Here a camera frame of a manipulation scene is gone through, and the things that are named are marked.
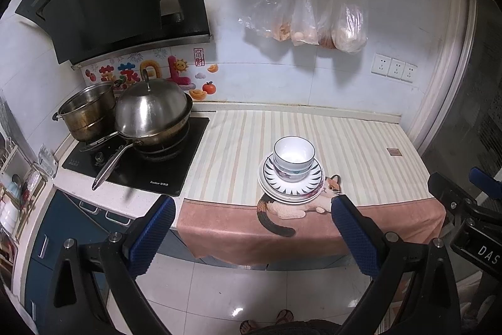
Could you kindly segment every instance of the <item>hanging plastic bag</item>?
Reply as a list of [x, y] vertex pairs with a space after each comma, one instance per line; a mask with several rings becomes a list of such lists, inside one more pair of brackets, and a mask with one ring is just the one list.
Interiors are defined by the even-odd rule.
[[294, 4], [295, 0], [258, 0], [239, 22], [260, 36], [285, 41], [290, 38]]
[[322, 12], [319, 23], [317, 23], [317, 37], [319, 39], [319, 46], [324, 48], [335, 48], [333, 38], [331, 37], [331, 30], [333, 27], [333, 5], [335, 0], [328, 0], [324, 11]]
[[347, 53], [360, 51], [368, 40], [367, 0], [335, 0], [338, 5], [332, 38], [338, 50]]
[[303, 43], [318, 45], [317, 22], [315, 20], [314, 0], [296, 0], [291, 19], [291, 40], [293, 45]]

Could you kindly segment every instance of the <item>pot handle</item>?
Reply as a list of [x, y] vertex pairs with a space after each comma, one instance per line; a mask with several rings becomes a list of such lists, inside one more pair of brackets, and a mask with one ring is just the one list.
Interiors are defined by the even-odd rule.
[[134, 145], [140, 145], [140, 141], [134, 141], [133, 143], [130, 143], [129, 145], [125, 145], [122, 147], [122, 149], [118, 150], [115, 152], [110, 159], [108, 159], [108, 162], [101, 168], [99, 173], [96, 176], [96, 179], [94, 180], [92, 184], [92, 190], [96, 190], [101, 186], [101, 184], [108, 179], [110, 174], [113, 172], [115, 169], [115, 166], [117, 165], [117, 162], [119, 162], [120, 157], [122, 154], [127, 151], [129, 148], [133, 147]]
[[103, 142], [108, 141], [109, 139], [112, 139], [114, 136], [118, 135], [118, 131], [114, 131], [111, 134], [107, 135], [106, 137], [103, 137], [101, 139], [98, 139], [97, 141], [94, 141], [93, 143], [87, 144], [84, 146], [80, 152], [87, 152], [88, 150], [96, 148], [98, 145], [101, 145]]
[[143, 80], [145, 80], [145, 83], [148, 87], [148, 92], [150, 93], [150, 77], [148, 77], [148, 71], [146, 70], [146, 68], [143, 68], [143, 70], [141, 71], [141, 77], [143, 78]]

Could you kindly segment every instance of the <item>striped countertop mat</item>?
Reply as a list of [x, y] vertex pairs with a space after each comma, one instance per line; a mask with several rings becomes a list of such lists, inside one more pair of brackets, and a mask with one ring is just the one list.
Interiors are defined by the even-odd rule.
[[[329, 176], [357, 206], [431, 197], [429, 173], [398, 124], [275, 111], [218, 111], [209, 122], [180, 196], [254, 206], [260, 161], [287, 135], [308, 139]], [[398, 149], [402, 156], [392, 156]]]

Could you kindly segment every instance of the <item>stack of dishes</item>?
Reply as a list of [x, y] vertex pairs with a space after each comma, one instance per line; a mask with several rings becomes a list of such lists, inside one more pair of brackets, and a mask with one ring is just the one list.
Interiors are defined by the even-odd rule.
[[281, 138], [274, 152], [260, 163], [260, 187], [273, 199], [287, 204], [314, 200], [324, 184], [324, 171], [314, 155], [315, 149], [306, 139]]

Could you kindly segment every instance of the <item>stove knob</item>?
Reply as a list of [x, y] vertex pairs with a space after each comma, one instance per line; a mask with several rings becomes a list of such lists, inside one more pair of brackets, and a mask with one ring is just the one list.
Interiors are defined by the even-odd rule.
[[102, 165], [102, 164], [104, 163], [104, 155], [103, 155], [103, 152], [98, 152], [98, 153], [96, 154], [95, 159], [96, 159], [96, 162], [97, 162], [98, 164]]

